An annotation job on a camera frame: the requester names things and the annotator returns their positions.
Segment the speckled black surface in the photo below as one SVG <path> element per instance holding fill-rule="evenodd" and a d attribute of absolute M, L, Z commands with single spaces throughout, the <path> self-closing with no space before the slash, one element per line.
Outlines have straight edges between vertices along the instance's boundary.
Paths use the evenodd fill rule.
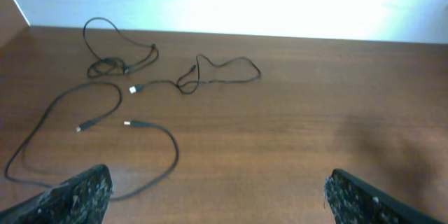
<path fill-rule="evenodd" d="M 106 165 L 97 165 L 0 213 L 0 223 L 99 224 L 111 193 L 109 169 Z"/>
<path fill-rule="evenodd" d="M 337 224 L 440 223 L 340 169 L 325 180 L 325 197 Z"/>

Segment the black object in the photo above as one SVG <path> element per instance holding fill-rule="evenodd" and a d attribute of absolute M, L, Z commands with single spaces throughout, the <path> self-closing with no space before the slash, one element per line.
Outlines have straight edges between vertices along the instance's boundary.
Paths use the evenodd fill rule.
<path fill-rule="evenodd" d="M 87 88 L 90 87 L 92 85 L 107 85 L 107 86 L 111 86 L 113 88 L 115 88 L 118 92 L 118 101 L 117 104 L 108 112 L 97 116 L 96 118 L 90 119 L 85 121 L 84 123 L 81 123 L 79 125 L 79 127 L 76 128 L 76 131 L 83 131 L 86 130 L 88 128 L 90 128 L 91 126 L 95 125 L 96 123 L 98 123 L 100 120 L 104 119 L 105 117 L 111 115 L 113 112 L 115 112 L 118 107 L 121 105 L 121 102 L 123 101 L 123 95 L 121 92 L 121 89 L 113 84 L 113 83 L 108 83 L 108 82 L 89 82 L 89 83 L 83 83 L 80 85 L 77 85 L 76 87 L 70 88 L 69 90 L 64 91 L 62 94 L 58 95 L 48 106 L 48 108 L 45 110 L 45 112 L 43 112 L 43 115 L 41 117 L 41 119 L 37 122 L 37 125 L 34 127 L 34 129 L 31 131 L 31 133 L 27 136 L 27 138 L 20 144 L 19 148 L 14 152 L 13 156 L 9 159 L 9 161 L 6 163 L 5 169 L 3 171 L 3 175 L 5 176 L 5 179 L 8 179 L 9 181 L 12 182 L 16 182 L 16 183 L 22 183 L 22 184 L 29 184 L 29 185 L 35 185 L 35 186 L 43 186 L 45 188 L 51 188 L 51 185 L 48 185 L 46 183 L 42 183 L 40 181 L 33 181 L 33 180 L 27 180 L 27 179 L 21 179 L 21 178 L 13 178 L 12 176 L 9 175 L 8 170 L 9 167 L 11 166 L 11 164 L 13 163 L 15 157 L 17 157 L 17 155 L 19 154 L 20 151 L 24 150 L 28 143 L 31 141 L 31 139 L 33 138 L 33 136 L 35 135 L 35 133 L 38 132 L 38 130 L 41 128 L 42 124 L 45 122 L 45 120 L 47 119 L 47 117 L 50 115 L 51 111 L 53 110 L 53 108 L 56 106 L 56 104 L 58 103 L 58 101 L 62 98 L 64 98 L 66 95 L 75 92 L 77 90 L 83 89 L 83 88 Z"/>
<path fill-rule="evenodd" d="M 99 164 L 0 213 L 0 223 L 101 223 L 112 193 L 109 169 Z"/>
<path fill-rule="evenodd" d="M 326 179 L 325 197 L 336 224 L 441 223 L 341 169 Z"/>
<path fill-rule="evenodd" d="M 147 54 L 146 57 L 139 60 L 138 62 L 135 62 L 133 64 L 126 64 L 126 62 L 119 58 L 119 57 L 105 57 L 101 58 L 90 46 L 90 44 L 87 42 L 87 39 L 85 37 L 85 31 L 87 29 L 87 25 L 95 20 L 103 20 L 105 22 L 108 22 L 112 27 L 117 31 L 118 35 L 120 35 L 123 39 L 125 39 L 127 42 L 132 43 L 133 45 L 150 48 L 150 52 Z M 133 41 L 132 39 L 126 37 L 121 33 L 121 31 L 108 19 L 104 17 L 93 17 L 90 18 L 85 24 L 83 28 L 83 39 L 85 42 L 85 45 L 87 48 L 89 48 L 90 52 L 93 54 L 94 57 L 97 58 L 97 61 L 89 66 L 87 69 L 87 77 L 88 78 L 98 78 L 101 76 L 124 76 L 124 75 L 130 75 L 137 71 L 140 71 L 144 69 L 145 67 L 151 65 L 159 58 L 159 50 L 155 46 L 155 44 L 145 44 Z M 153 59 L 149 60 L 151 56 L 155 53 L 155 56 Z M 106 70 L 101 70 L 102 65 L 106 65 Z"/>
<path fill-rule="evenodd" d="M 171 163 L 171 165 L 164 172 L 162 172 L 161 175 L 151 179 L 149 182 L 138 187 L 137 189 L 133 190 L 132 192 L 129 192 L 125 195 L 112 197 L 111 201 L 127 200 L 127 199 L 129 199 L 135 195 L 138 195 L 139 193 L 142 193 L 143 191 L 149 189 L 150 187 L 154 186 L 156 183 L 161 182 L 162 179 L 166 178 L 170 173 L 172 173 L 174 171 L 174 168 L 176 168 L 177 162 L 179 161 L 179 146 L 177 145 L 176 138 L 174 138 L 173 134 L 171 134 L 171 132 L 167 128 L 160 126 L 160 125 L 156 125 L 155 123 L 152 123 L 152 122 L 141 122 L 141 121 L 136 121 L 136 120 L 125 121 L 125 125 L 129 125 L 131 127 L 154 128 L 154 129 L 163 131 L 165 134 L 168 135 L 168 137 L 173 142 L 173 146 L 174 146 L 174 150 L 176 151 L 176 154 L 174 156 L 174 160 Z"/>
<path fill-rule="evenodd" d="M 236 61 L 245 61 L 248 62 L 257 72 L 257 75 L 252 77 L 252 78 L 248 78 L 246 80 L 202 80 L 201 79 L 201 72 L 200 72 L 200 64 L 199 64 L 199 58 L 203 58 L 205 59 L 212 67 L 215 68 L 221 68 L 221 67 L 225 67 L 233 62 Z M 197 68 L 197 80 L 188 80 L 184 83 L 181 84 L 181 81 L 189 76 L 192 72 L 194 72 Z M 158 83 L 168 83 L 173 85 L 175 88 L 177 88 L 182 95 L 191 95 L 192 93 L 194 93 L 196 91 L 196 89 L 199 87 L 200 84 L 211 84 L 211 83 L 223 83 L 223 84 L 235 84 L 235 83 L 248 83 L 251 81 L 256 81 L 258 79 L 261 78 L 261 70 L 255 65 L 255 63 L 253 63 L 249 58 L 247 57 L 236 57 L 233 58 L 229 61 L 226 61 L 222 64 L 215 64 L 213 63 L 208 57 L 206 57 L 205 55 L 199 54 L 196 56 L 196 64 L 193 65 L 191 67 L 191 69 L 189 70 L 188 73 L 185 73 L 184 75 L 182 75 L 181 77 L 179 77 L 177 79 L 176 82 L 172 81 L 172 80 L 152 80 L 146 84 L 143 85 L 135 85 L 129 88 L 129 92 L 131 94 L 134 94 L 135 92 L 140 92 L 142 91 L 145 87 L 149 86 L 149 85 L 153 85 L 153 84 L 158 84 Z M 193 84 L 193 88 L 191 90 L 186 90 L 186 86 Z"/>

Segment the cable plug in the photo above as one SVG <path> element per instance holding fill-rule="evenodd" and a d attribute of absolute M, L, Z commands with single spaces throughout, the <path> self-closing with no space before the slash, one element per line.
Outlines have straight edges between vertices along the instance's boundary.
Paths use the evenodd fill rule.
<path fill-rule="evenodd" d="M 129 92 L 134 94 L 135 92 L 140 92 L 144 88 L 143 85 L 135 85 L 129 88 Z"/>
<path fill-rule="evenodd" d="M 98 123 L 98 120 L 88 120 L 86 122 L 83 122 L 79 125 L 79 127 L 76 127 L 76 132 L 86 130 L 86 129 L 90 128 L 91 126 L 95 125 L 96 123 Z"/>
<path fill-rule="evenodd" d="M 129 67 L 127 65 L 123 66 L 123 75 L 126 75 L 129 73 Z"/>
<path fill-rule="evenodd" d="M 131 127 L 151 127 L 153 125 L 152 123 L 149 123 L 149 122 L 141 122 L 141 121 L 136 121 L 136 120 L 125 121 L 124 124 L 126 126 L 131 126 Z"/>

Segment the wood grain surface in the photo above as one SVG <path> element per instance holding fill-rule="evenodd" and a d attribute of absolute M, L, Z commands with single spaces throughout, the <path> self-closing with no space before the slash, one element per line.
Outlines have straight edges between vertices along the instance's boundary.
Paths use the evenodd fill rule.
<path fill-rule="evenodd" d="M 32 27 L 1 49 L 1 168 L 61 92 L 89 81 L 95 60 L 80 29 Z M 124 120 L 164 125 L 180 162 L 166 180 L 109 205 L 104 223 L 334 223 L 323 184 L 343 168 L 448 222 L 448 46 L 308 38 L 125 31 L 156 43 L 160 59 L 131 76 L 105 77 L 122 106 L 91 129 L 75 127 L 109 110 L 116 91 L 89 87 L 58 105 L 11 167 L 21 178 L 59 183 L 92 165 L 111 169 L 116 195 L 141 185 L 174 158 L 170 140 Z M 88 32 L 102 56 L 136 61 L 148 51 L 109 30 Z M 181 95 L 170 85 L 197 53 L 215 62 L 251 58 L 262 79 L 203 85 Z M 203 79 L 243 78 L 247 64 Z M 42 191 L 0 178 L 0 209 Z"/>

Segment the black cable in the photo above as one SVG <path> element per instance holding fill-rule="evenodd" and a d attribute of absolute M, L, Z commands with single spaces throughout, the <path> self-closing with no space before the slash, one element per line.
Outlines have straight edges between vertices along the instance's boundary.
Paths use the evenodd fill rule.
<path fill-rule="evenodd" d="M 203 81 L 203 80 L 201 80 L 199 57 L 204 58 L 208 63 L 210 63 L 211 66 L 213 66 L 215 68 L 225 67 L 228 64 L 230 64 L 232 62 L 235 62 L 237 60 L 244 60 L 244 61 L 247 61 L 257 71 L 257 75 L 252 77 L 252 78 L 246 79 L 246 80 L 218 80 L 218 79 L 216 79 L 216 80 Z M 189 81 L 187 81 L 187 82 L 185 82 L 183 84 L 180 84 L 180 82 L 185 77 L 189 76 L 196 69 L 196 67 L 197 67 L 197 80 L 189 80 Z M 199 54 L 199 55 L 196 56 L 196 64 L 191 67 L 191 69 L 189 70 L 188 73 L 186 73 L 186 74 L 182 75 L 181 77 L 179 77 L 176 82 L 174 82 L 172 80 L 152 80 L 152 81 L 150 81 L 148 83 L 145 83 L 143 85 L 135 85 L 135 86 L 130 87 L 129 88 L 129 92 L 131 94 L 134 94 L 135 92 L 142 91 L 145 87 L 147 87 L 149 85 L 152 85 L 152 84 L 168 83 L 168 84 L 173 85 L 175 88 L 177 88 L 183 95 L 191 95 L 192 93 L 194 93 L 196 91 L 196 89 L 199 87 L 200 84 L 210 84 L 210 83 L 224 83 L 224 84 L 247 83 L 247 82 L 258 80 L 259 78 L 261 78 L 261 70 L 250 59 L 248 59 L 247 57 L 236 57 L 236 58 L 231 59 L 231 60 L 229 60 L 227 62 L 224 62 L 222 64 L 215 64 L 208 57 L 206 57 L 206 56 L 204 56 L 202 54 Z M 192 84 L 192 83 L 196 84 L 195 87 L 191 91 L 185 91 L 184 87 L 189 85 L 189 84 Z"/>
<path fill-rule="evenodd" d="M 162 172 L 161 175 L 155 177 L 151 181 L 147 182 L 145 185 L 137 188 L 136 190 L 133 190 L 132 192 L 129 192 L 125 195 L 118 196 L 118 197 L 111 197 L 111 201 L 127 200 L 130 197 L 138 195 L 139 193 L 143 192 L 144 190 L 150 188 L 151 186 L 154 186 L 156 183 L 159 183 L 162 179 L 164 179 L 166 176 L 168 176 L 170 173 L 172 173 L 174 168 L 176 168 L 177 162 L 179 161 L 179 146 L 177 145 L 176 139 L 174 138 L 174 136 L 171 134 L 171 132 L 167 128 L 160 126 L 160 125 L 156 125 L 151 122 L 139 122 L 139 121 L 135 121 L 135 120 L 125 121 L 125 125 L 129 125 L 131 127 L 148 127 L 148 128 L 155 128 L 158 130 L 162 130 L 169 136 L 169 138 L 173 142 L 174 150 L 176 151 L 176 156 L 175 156 L 172 164 L 168 167 L 168 169 L 166 169 L 164 172 Z"/>
<path fill-rule="evenodd" d="M 20 179 L 20 178 L 13 178 L 12 176 L 9 176 L 8 170 L 10 165 L 13 163 L 15 157 L 19 154 L 19 152 L 26 147 L 26 145 L 31 141 L 31 139 L 33 138 L 33 136 L 35 135 L 35 133 L 39 130 L 39 128 L 42 126 L 42 124 L 45 122 L 46 118 L 48 117 L 48 115 L 50 114 L 50 112 L 53 110 L 53 107 L 56 105 L 56 103 L 62 99 L 64 96 L 66 96 L 67 94 L 82 89 L 82 88 L 86 88 L 88 86 L 91 85 L 110 85 L 112 87 L 114 87 L 117 91 L 118 91 L 118 102 L 117 104 L 108 112 L 106 112 L 105 114 L 102 114 L 100 116 L 97 116 L 96 118 L 93 118 L 91 120 L 87 120 L 84 123 L 81 123 L 79 125 L 79 127 L 76 128 L 76 131 L 81 131 L 81 130 L 86 130 L 88 128 L 90 128 L 91 126 L 95 125 L 96 123 L 98 123 L 100 120 L 102 120 L 103 118 L 105 118 L 106 116 L 109 116 L 110 114 L 112 114 L 114 111 L 116 111 L 118 109 L 118 107 L 121 105 L 121 102 L 123 101 L 123 94 L 121 92 L 121 89 L 113 84 L 113 83 L 108 83 L 108 82 L 91 82 L 91 83 L 84 83 L 84 84 L 80 84 L 77 85 L 76 87 L 73 87 L 65 92 L 63 92 L 62 94 L 58 95 L 48 106 L 48 108 L 45 110 L 45 112 L 43 113 L 41 119 L 39 120 L 39 122 L 37 123 L 37 125 L 34 127 L 34 129 L 31 131 L 31 134 L 29 134 L 29 136 L 27 136 L 27 138 L 20 144 L 19 148 L 14 152 L 13 156 L 10 158 L 10 160 L 6 163 L 3 175 L 5 176 L 5 179 L 8 179 L 9 181 L 12 182 L 16 182 L 16 183 L 21 183 L 21 184 L 29 184 L 29 185 L 35 185 L 35 186 L 43 186 L 45 188 L 51 188 L 52 185 L 48 185 L 46 183 L 42 183 L 39 181 L 33 181 L 33 180 L 27 180 L 27 179 Z"/>
<path fill-rule="evenodd" d="M 138 62 L 135 62 L 133 64 L 126 64 L 125 61 L 119 57 L 105 57 L 105 58 L 101 58 L 100 56 L 98 56 L 98 54 L 92 49 L 92 47 L 90 46 L 90 44 L 87 42 L 87 39 L 85 37 L 85 31 L 87 29 L 87 25 L 95 20 L 103 20 L 105 22 L 108 22 L 110 25 L 112 25 L 112 27 L 117 31 L 118 35 L 120 35 L 123 39 L 125 39 L 126 41 L 132 43 L 133 45 L 136 46 L 141 46 L 141 47 L 145 47 L 145 48 L 151 48 L 150 52 L 148 53 L 148 55 L 139 60 Z M 129 74 L 133 74 L 137 71 L 142 70 L 143 68 L 149 66 L 150 64 L 154 63 L 158 58 L 159 58 L 159 50 L 157 49 L 157 47 L 155 46 L 155 44 L 145 44 L 145 43 L 140 43 L 140 42 L 136 42 L 133 41 L 132 39 L 126 37 L 125 35 L 123 35 L 121 33 L 121 31 L 108 19 L 104 18 L 104 17 L 93 17 L 90 18 L 85 24 L 84 24 L 84 28 L 83 28 L 83 39 L 84 42 L 86 44 L 86 46 L 89 48 L 90 52 L 93 54 L 93 56 L 95 56 L 98 61 L 96 61 L 95 63 L 91 64 L 89 66 L 89 68 L 87 69 L 87 77 L 88 78 L 98 78 L 101 76 L 123 76 L 123 75 L 129 75 Z M 153 55 L 153 53 L 155 53 L 155 57 L 151 60 L 149 60 L 151 58 L 151 56 Z M 109 65 L 110 67 L 105 70 L 99 70 L 98 68 L 101 65 Z M 119 69 L 120 73 L 114 73 L 113 70 Z"/>
<path fill-rule="evenodd" d="M 96 118 L 93 118 L 91 120 L 88 120 L 84 123 L 81 123 L 79 125 L 79 127 L 76 128 L 76 131 L 79 132 L 81 130 L 86 130 L 89 127 L 93 126 L 94 124 L 98 123 L 101 119 L 105 118 L 106 116 L 111 115 L 114 111 L 116 111 L 118 109 L 118 107 L 121 105 L 121 102 L 123 101 L 123 95 L 121 92 L 121 89 L 113 83 L 108 83 L 108 82 L 91 82 L 91 83 L 84 83 L 84 84 L 80 84 L 77 85 L 76 87 L 73 87 L 65 92 L 63 92 L 62 94 L 58 95 L 48 106 L 48 108 L 45 110 L 45 112 L 43 113 L 41 119 L 39 120 L 39 122 L 37 123 L 37 125 L 34 127 L 34 129 L 31 131 L 31 134 L 29 136 L 27 136 L 27 138 L 20 144 L 19 148 L 14 152 L 13 156 L 10 158 L 10 160 L 7 162 L 3 175 L 5 176 L 6 179 L 8 179 L 9 181 L 15 182 L 15 183 L 21 183 L 21 184 L 28 184 L 28 185 L 34 185 L 34 186 L 42 186 L 44 188 L 51 188 L 53 187 L 53 185 L 47 184 L 47 183 L 43 183 L 40 181 L 34 181 L 34 180 L 27 180 L 27 179 L 21 179 L 21 178 L 13 178 L 12 176 L 9 175 L 8 171 L 9 171 L 9 167 L 11 166 L 11 164 L 13 163 L 14 159 L 17 157 L 17 155 L 20 153 L 20 151 L 24 150 L 26 148 L 26 146 L 29 144 L 29 142 L 31 141 L 32 137 L 35 135 L 35 133 L 39 130 L 39 128 L 42 126 L 42 124 L 45 122 L 46 118 L 50 115 L 50 112 L 52 111 L 53 107 L 56 105 L 56 103 L 62 99 L 65 95 L 79 90 L 81 88 L 86 88 L 88 86 L 91 85 L 111 85 L 113 86 L 117 91 L 118 91 L 118 95 L 119 95 L 119 99 L 117 104 L 108 112 L 106 112 L 103 115 L 97 116 Z M 176 142 L 176 139 L 174 138 L 174 136 L 171 134 L 171 132 L 166 129 L 163 126 L 160 125 L 156 125 L 154 123 L 151 122 L 139 122 L 139 121 L 126 121 L 125 125 L 129 125 L 131 127 L 149 127 L 149 128 L 155 128 L 158 130 L 162 130 L 163 132 L 165 132 L 169 138 L 172 140 L 173 145 L 174 145 L 174 149 L 176 151 L 176 157 L 174 158 L 173 163 L 168 167 L 168 169 L 166 171 L 164 171 L 161 175 L 155 177 L 154 179 L 152 179 L 151 181 L 147 182 L 145 185 L 137 188 L 136 190 L 133 190 L 132 192 L 129 192 L 125 195 L 122 196 L 118 196 L 118 197 L 111 197 L 111 201 L 120 201 L 120 200 L 127 200 L 135 195 L 138 195 L 139 193 L 145 191 L 146 189 L 150 188 L 151 186 L 154 186 L 156 183 L 159 183 L 162 179 L 164 179 L 166 176 L 168 176 L 176 167 L 178 161 L 179 161 L 179 146 Z"/>

